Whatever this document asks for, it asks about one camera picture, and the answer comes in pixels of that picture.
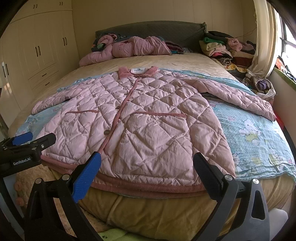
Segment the pink quilted coat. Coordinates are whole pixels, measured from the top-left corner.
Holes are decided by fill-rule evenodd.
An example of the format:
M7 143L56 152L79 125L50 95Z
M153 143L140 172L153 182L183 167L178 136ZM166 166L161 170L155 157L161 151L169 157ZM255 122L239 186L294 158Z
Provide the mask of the pink quilted coat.
M267 101L226 84L156 66L141 73L121 67L36 103L32 114L62 106L41 130L56 136L42 158L59 173L70 173L98 152L102 163L92 186L99 190L132 196L200 192L204 187L193 167L197 152L223 174L235 173L204 93L275 121Z

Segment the bag of clothes by curtain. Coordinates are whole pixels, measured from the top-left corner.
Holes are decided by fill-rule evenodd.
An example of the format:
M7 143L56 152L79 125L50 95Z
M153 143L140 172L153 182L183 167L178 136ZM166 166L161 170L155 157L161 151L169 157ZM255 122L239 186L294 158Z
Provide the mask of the bag of clothes by curtain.
M242 83L265 101L272 101L276 95L273 84L268 79L262 79L247 73Z

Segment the pile of folded clothes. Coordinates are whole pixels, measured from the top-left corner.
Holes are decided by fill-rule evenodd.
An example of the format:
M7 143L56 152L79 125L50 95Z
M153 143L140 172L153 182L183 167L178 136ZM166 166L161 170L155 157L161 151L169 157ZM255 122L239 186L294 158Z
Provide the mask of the pile of folded clothes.
M242 80L247 74L256 50L256 44L253 42L241 42L217 31L205 33L199 43L203 54L220 64L238 80Z

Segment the dark clothes by headboard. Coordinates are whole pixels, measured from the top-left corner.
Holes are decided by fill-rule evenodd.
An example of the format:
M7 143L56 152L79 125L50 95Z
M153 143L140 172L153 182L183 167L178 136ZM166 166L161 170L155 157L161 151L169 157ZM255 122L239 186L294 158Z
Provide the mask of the dark clothes by headboard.
M165 44L172 54L184 54L193 52L191 49L187 47L181 47L180 45L170 41L165 41Z

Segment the blue Hello Kitty blanket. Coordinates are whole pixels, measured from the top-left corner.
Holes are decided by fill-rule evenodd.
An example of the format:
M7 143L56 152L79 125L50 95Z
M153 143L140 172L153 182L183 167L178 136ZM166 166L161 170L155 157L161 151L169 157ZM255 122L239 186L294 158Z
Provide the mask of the blue Hello Kitty blanket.
M237 80L226 77L213 77L189 70L161 68L165 73L176 73L199 77L225 84L229 87L251 93L251 90ZM283 131L277 121L270 121L234 104L219 100L210 94L203 94L222 125L235 164L236 178L250 181L252 178L269 179L287 174L295 182L295 159ZM31 132L33 140L62 108L65 103L50 107L36 115L29 115L17 129L15 136Z

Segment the bed with beige sheet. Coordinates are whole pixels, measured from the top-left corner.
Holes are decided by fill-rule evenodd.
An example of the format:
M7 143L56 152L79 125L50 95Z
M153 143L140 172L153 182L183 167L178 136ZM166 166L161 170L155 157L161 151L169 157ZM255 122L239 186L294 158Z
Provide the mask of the bed with beige sheet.
M189 70L213 77L236 80L219 64L197 53L112 59L80 67L60 78L36 96L18 114L10 126L9 133L15 134L29 115L36 115L32 114L32 109L37 102L43 101L57 92L90 78L99 78L117 72L121 67L141 73L143 69L153 66L159 69ZM43 165L47 166L55 175L66 174L50 168L45 161ZM295 188L293 178L287 174L258 180L266 197L268 209L282 207ZM157 240L190 240L205 223L215 206L215 201L210 199L205 189L197 193L181 195L149 193L148 195L132 196L99 190L93 186L79 203L88 213L110 227L116 226L128 232Z

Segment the cream wardrobe with drawers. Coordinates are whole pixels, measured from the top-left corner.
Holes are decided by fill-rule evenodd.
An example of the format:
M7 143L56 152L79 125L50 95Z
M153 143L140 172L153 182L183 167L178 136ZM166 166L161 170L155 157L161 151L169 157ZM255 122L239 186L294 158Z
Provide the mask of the cream wardrobe with drawers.
M1 36L1 117L11 126L33 99L78 67L71 1L27 1Z

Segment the crumpled pink padded jacket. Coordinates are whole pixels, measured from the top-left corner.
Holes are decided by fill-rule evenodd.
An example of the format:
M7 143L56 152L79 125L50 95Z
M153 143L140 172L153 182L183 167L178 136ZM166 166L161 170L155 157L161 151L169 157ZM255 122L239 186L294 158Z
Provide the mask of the crumpled pink padded jacket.
M80 59L79 66L145 55L171 55L171 51L165 41L155 36L132 36L120 41L118 35L110 33L95 40L91 53Z

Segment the dark grey headboard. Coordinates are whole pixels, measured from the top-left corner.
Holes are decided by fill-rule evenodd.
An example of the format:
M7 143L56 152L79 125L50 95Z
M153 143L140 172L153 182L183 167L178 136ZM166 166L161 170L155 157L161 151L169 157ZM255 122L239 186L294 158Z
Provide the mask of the dark grey headboard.
M178 44L181 47L195 49L199 41L206 33L205 22L191 23L182 21L146 21L115 26L95 32L95 37L99 39L105 34L114 33L120 36L160 36L166 41Z

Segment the cream window curtain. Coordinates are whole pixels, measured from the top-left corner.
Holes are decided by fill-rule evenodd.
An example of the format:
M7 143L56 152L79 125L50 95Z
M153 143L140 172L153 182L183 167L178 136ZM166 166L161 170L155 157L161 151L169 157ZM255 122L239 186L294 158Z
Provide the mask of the cream window curtain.
M254 1L257 23L256 51L248 71L266 78L281 51L280 15L267 1Z

